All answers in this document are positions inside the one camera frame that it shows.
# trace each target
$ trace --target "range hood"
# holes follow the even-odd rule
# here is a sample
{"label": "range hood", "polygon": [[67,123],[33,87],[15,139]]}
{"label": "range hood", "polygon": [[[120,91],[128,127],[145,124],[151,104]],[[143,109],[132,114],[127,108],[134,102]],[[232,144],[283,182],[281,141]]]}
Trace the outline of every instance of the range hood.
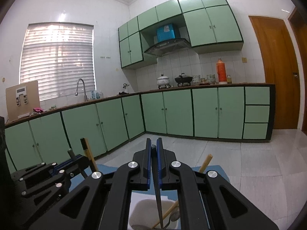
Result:
{"label": "range hood", "polygon": [[191,48],[191,44],[184,38],[175,38],[159,42],[148,48],[145,53],[155,56],[163,56],[175,50],[184,48]]}

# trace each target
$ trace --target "blue box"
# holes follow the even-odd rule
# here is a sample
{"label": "blue box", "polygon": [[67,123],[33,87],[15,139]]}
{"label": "blue box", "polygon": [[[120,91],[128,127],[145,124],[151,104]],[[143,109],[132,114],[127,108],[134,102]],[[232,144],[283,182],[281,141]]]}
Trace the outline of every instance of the blue box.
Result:
{"label": "blue box", "polygon": [[180,38],[179,30],[174,24],[168,24],[157,29],[158,42]]}

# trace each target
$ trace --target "window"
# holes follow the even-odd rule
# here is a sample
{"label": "window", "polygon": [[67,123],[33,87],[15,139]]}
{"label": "window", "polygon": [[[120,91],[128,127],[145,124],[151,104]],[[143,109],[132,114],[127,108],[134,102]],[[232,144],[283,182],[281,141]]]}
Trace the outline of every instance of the window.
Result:
{"label": "window", "polygon": [[58,22],[29,24],[19,83],[38,80],[40,101],[75,94],[79,78],[87,91],[95,90],[93,29],[91,25]]}

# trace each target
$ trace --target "orange bottle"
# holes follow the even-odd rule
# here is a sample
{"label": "orange bottle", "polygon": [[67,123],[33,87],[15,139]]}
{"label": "orange bottle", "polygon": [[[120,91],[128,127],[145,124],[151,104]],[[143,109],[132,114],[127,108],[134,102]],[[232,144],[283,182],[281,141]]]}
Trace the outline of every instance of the orange bottle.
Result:
{"label": "orange bottle", "polygon": [[227,84],[225,63],[220,58],[216,63],[216,72],[219,77],[219,84]]}

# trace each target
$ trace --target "countertop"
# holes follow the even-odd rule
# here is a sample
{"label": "countertop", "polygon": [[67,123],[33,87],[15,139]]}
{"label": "countertop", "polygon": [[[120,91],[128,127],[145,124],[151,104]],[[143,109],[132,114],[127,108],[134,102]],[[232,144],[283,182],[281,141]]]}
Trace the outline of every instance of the countertop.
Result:
{"label": "countertop", "polygon": [[117,98],[122,98],[122,97],[139,95],[139,94],[148,94],[148,93],[174,91],[174,90],[199,89],[199,88],[206,88],[206,87],[269,86],[269,85],[274,85],[274,84],[271,84],[271,83],[235,83],[235,84],[224,84],[224,85],[219,85],[219,84],[215,84],[215,85],[193,85],[193,86],[172,87],[172,88],[164,88],[164,89],[150,90],[150,91],[144,91],[144,92],[136,92],[136,93],[132,93],[132,94],[115,95],[115,96],[112,96],[112,97],[95,99],[95,100],[90,100],[90,101],[87,101],[87,102],[63,106],[63,107],[55,108],[55,109],[50,110],[50,111],[43,112],[41,114],[35,114],[35,115],[28,116],[28,117],[20,118],[20,119],[17,119],[15,121],[6,123],[5,128],[17,125],[19,123],[27,122],[27,121],[35,119],[35,118],[39,118],[39,117],[46,116],[46,115],[49,115],[49,114],[73,109],[73,108],[76,108],[76,107],[80,107],[80,106],[84,106],[84,105],[88,105],[88,104],[99,103],[99,102],[102,102],[102,101],[107,101],[107,100],[112,100],[112,99],[117,99]]}

